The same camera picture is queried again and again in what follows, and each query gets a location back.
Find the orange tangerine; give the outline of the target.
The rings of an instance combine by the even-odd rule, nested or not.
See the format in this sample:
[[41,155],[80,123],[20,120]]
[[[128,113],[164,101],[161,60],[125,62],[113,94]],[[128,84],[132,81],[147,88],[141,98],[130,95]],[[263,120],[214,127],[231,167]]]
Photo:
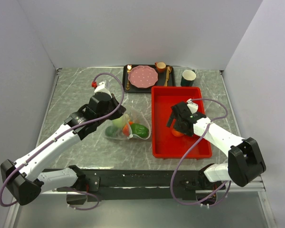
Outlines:
[[182,137],[184,134],[181,132],[176,131],[174,128],[171,129],[171,133],[175,136],[175,137]]

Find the green avocado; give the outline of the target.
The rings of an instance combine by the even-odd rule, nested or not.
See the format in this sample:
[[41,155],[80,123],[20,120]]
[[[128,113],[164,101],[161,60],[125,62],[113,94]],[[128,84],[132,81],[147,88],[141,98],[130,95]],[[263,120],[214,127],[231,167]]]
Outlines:
[[106,130],[105,130],[105,135],[106,135],[107,137],[115,137],[117,131],[118,131],[118,127],[111,125],[111,126],[108,126],[108,127],[106,128]]

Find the clear zip top bag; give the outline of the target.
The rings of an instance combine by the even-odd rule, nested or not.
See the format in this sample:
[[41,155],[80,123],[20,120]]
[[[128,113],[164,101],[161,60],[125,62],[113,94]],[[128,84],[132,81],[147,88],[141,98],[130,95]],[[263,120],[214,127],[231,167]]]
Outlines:
[[102,135],[111,140],[149,139],[151,127],[143,114],[129,105],[124,107],[121,117],[104,122]]

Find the green bell pepper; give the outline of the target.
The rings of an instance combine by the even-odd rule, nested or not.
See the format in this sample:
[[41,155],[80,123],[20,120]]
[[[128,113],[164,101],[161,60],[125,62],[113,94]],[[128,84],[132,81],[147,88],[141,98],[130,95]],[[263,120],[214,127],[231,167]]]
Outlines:
[[132,128],[132,133],[139,136],[140,138],[145,139],[149,135],[149,129],[146,126],[141,125],[139,123],[133,123],[131,125],[131,128]]

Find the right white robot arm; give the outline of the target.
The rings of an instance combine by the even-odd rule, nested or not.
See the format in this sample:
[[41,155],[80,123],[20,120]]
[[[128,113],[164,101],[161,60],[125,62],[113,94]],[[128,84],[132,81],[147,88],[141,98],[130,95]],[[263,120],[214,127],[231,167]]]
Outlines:
[[232,181],[244,187],[266,171],[255,139],[244,139],[228,132],[199,112],[198,107],[192,99],[172,106],[167,127],[186,136],[199,136],[227,156],[226,163],[211,164],[201,170],[198,183],[203,189],[211,188],[217,181]]

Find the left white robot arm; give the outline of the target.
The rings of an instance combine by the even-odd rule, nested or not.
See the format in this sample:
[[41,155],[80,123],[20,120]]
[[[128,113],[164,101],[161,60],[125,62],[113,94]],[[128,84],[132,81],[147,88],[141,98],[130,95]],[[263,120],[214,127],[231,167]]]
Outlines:
[[63,187],[74,191],[85,189],[86,175],[75,165],[59,171],[44,172],[44,169],[65,150],[95,132],[103,122],[118,119],[125,111],[114,94],[96,92],[89,103],[72,113],[52,136],[33,151],[16,161],[6,160],[0,165],[3,188],[7,188],[22,206],[48,190]]

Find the light green cabbage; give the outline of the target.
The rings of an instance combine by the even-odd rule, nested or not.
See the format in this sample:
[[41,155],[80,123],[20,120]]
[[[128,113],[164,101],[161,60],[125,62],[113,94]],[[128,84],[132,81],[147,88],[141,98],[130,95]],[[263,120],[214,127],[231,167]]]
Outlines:
[[130,121],[130,117],[128,114],[124,114],[121,117],[112,120],[112,124],[119,129],[123,129],[124,126]]

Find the red yellow peach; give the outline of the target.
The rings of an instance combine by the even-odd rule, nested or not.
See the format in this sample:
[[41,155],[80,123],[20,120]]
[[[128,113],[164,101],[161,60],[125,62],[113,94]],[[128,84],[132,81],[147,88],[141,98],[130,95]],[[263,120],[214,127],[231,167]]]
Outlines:
[[125,126],[123,127],[123,134],[126,136],[126,137],[129,137],[131,134],[132,134],[132,128],[131,128],[131,125],[133,124],[134,122],[130,121],[128,123],[125,124]]

